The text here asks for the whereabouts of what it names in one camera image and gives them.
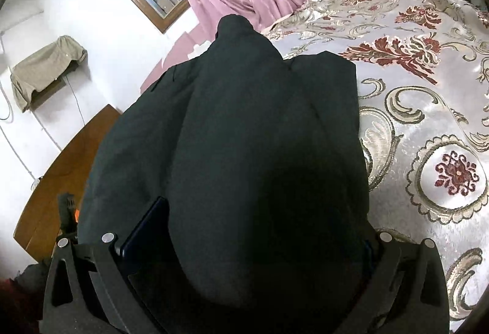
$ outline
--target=wooden furniture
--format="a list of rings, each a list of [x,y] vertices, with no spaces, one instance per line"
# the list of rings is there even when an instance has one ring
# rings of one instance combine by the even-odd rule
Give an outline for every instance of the wooden furniture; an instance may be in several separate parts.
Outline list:
[[[120,114],[107,105],[62,150],[26,204],[14,239],[36,261],[50,257],[60,229],[58,194],[75,195],[80,206],[98,146]]]

